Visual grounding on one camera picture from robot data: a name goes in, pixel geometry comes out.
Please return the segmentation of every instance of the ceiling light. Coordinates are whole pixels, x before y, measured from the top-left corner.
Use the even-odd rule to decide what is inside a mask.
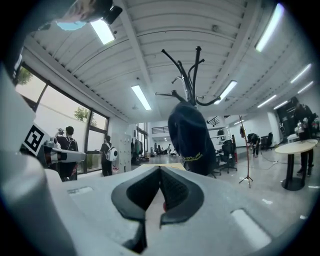
[[[314,83],[314,81],[311,81],[310,83],[308,83],[305,87],[303,87],[300,91],[298,91],[298,94],[301,93],[302,91],[304,91],[305,89],[307,89],[313,83]]]
[[[241,120],[241,121],[239,121],[239,122],[235,122],[234,123],[234,125],[237,125],[237,124],[239,124],[239,123],[241,123],[241,122],[243,122],[244,120]]]
[[[279,104],[278,106],[275,106],[273,109],[276,110],[280,107],[282,107],[283,105],[286,105],[288,103],[288,101],[286,100],[285,102],[282,102],[281,104]]]
[[[140,85],[132,86],[131,89],[134,91],[135,95],[138,97],[139,101],[142,103],[145,110],[151,110],[151,107],[150,107],[144,93],[142,92]]]
[[[263,105],[267,104],[268,102],[270,102],[271,100],[273,100],[275,97],[277,97],[277,95],[273,95],[271,98],[267,99],[265,102],[261,103],[258,108],[261,108]]]
[[[104,45],[115,40],[115,36],[111,32],[110,27],[102,19],[91,22],[91,26]]]
[[[214,104],[218,105],[227,95],[228,93],[231,92],[231,90],[237,85],[237,81],[232,80],[229,85],[227,86],[227,88],[225,88],[225,90],[223,91],[223,93],[221,93],[220,95],[220,100],[216,101]]]
[[[256,50],[258,52],[262,52],[266,44],[268,43],[271,35],[274,33],[279,21],[281,20],[282,15],[284,14],[284,7],[278,3],[274,9],[272,14],[271,20],[263,33],[262,37],[260,38],[259,42],[256,45]]]
[[[294,79],[291,80],[291,84],[293,84],[299,77],[301,77],[306,71],[308,71],[311,67],[311,64],[308,64]]]

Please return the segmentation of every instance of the navy blue hat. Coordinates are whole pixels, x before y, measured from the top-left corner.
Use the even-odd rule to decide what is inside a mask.
[[[186,160],[190,171],[208,175],[216,164],[216,151],[202,114],[189,102],[180,102],[171,112],[168,128],[172,144]]]

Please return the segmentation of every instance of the wooden tabletop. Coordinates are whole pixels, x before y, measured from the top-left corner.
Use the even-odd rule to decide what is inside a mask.
[[[296,141],[277,147],[275,152],[286,155],[302,153],[311,150],[317,145],[317,143],[318,141],[316,139]]]
[[[155,164],[143,164],[144,166],[165,166],[165,167],[172,167],[172,168],[177,168],[180,170],[185,171],[186,169],[180,162],[175,162],[175,163],[155,163]]]

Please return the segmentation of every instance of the face mask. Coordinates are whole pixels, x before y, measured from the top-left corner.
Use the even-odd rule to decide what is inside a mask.
[[[61,29],[66,31],[78,30],[81,29],[86,23],[81,21],[76,22],[57,22],[56,23]]]

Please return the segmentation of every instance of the white table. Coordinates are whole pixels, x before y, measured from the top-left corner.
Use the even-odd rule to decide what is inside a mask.
[[[299,136],[294,133],[289,135],[286,139],[288,140],[288,143],[292,143],[294,140],[299,140]]]
[[[286,190],[297,191],[305,186],[306,170],[303,172],[302,179],[296,177],[293,178],[295,154],[307,152],[313,149],[317,143],[318,141],[316,139],[307,139],[288,143],[275,149],[276,153],[288,155],[286,178],[282,181],[282,187]]]

